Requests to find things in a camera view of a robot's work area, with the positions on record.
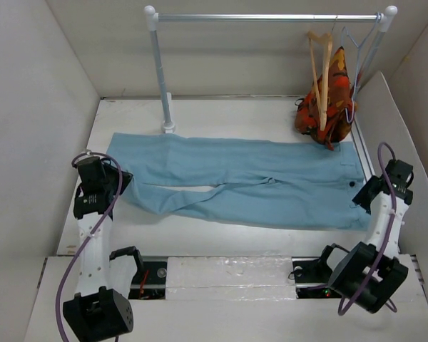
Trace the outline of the light blue trousers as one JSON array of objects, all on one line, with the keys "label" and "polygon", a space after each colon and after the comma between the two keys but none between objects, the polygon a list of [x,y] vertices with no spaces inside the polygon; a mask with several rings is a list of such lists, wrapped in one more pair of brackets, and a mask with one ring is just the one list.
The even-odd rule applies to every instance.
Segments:
[{"label": "light blue trousers", "polygon": [[115,133],[107,152],[133,176],[125,198],[157,215],[279,229],[365,231],[351,142],[272,142]]}]

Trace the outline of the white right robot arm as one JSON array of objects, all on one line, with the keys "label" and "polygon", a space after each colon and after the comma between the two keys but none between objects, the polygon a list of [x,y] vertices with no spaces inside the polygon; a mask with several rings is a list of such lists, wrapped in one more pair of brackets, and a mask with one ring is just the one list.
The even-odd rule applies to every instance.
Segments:
[{"label": "white right robot arm", "polygon": [[371,314],[386,306],[396,313],[391,296],[408,275],[398,259],[397,240],[404,214],[412,203],[413,172],[371,177],[352,201],[371,215],[366,239],[339,261],[326,256],[315,263],[317,275],[341,296],[337,309],[344,316],[358,305]]}]

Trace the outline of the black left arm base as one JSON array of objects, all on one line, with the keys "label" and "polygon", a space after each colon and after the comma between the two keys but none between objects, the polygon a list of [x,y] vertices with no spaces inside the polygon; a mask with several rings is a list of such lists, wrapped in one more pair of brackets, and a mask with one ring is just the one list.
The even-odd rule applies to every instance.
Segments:
[{"label": "black left arm base", "polygon": [[132,280],[128,295],[133,300],[160,300],[165,298],[167,259],[144,259],[144,270]]}]

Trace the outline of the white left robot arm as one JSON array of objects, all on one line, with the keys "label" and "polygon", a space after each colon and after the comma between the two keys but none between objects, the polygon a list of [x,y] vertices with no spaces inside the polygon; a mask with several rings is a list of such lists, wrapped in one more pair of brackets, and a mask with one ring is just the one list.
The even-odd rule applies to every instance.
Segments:
[{"label": "white left robot arm", "polygon": [[133,330],[133,309],[128,300],[131,282],[144,276],[144,264],[135,246],[111,250],[113,211],[132,175],[111,165],[99,170],[79,167],[76,218],[80,254],[74,297],[63,303],[63,317],[79,341],[105,341]]}]

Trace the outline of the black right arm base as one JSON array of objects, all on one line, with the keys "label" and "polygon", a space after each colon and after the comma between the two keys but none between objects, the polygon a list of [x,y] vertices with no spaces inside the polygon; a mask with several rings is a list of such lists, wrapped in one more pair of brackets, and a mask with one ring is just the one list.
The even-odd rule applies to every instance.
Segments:
[{"label": "black right arm base", "polygon": [[327,286],[332,270],[316,259],[296,259],[288,279],[295,283],[297,299],[340,299],[341,296]]}]

